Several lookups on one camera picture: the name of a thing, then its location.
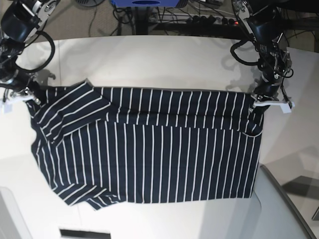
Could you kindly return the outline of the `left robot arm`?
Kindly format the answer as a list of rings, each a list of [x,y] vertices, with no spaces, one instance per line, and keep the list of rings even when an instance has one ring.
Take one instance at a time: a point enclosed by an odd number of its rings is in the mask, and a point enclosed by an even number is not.
[[[277,8],[279,0],[233,0],[232,9],[245,39],[235,43],[231,55],[246,66],[257,66],[261,71],[261,80],[253,90],[260,101],[273,100],[281,90],[284,101],[289,101],[284,88],[284,79],[291,71],[289,52],[280,47],[284,33],[283,20]],[[235,50],[251,42],[259,54],[256,62],[247,62],[238,57]]]

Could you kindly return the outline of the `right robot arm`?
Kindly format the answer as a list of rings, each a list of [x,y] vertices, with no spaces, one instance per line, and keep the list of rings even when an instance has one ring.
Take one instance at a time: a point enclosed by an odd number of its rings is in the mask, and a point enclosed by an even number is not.
[[[16,93],[27,93],[36,98],[43,96],[41,86],[34,80],[35,74],[44,69],[55,53],[53,39],[44,31],[48,18],[58,0],[13,0],[0,20],[0,86]],[[34,35],[48,40],[51,52],[39,67],[29,70],[16,64],[18,56]]]

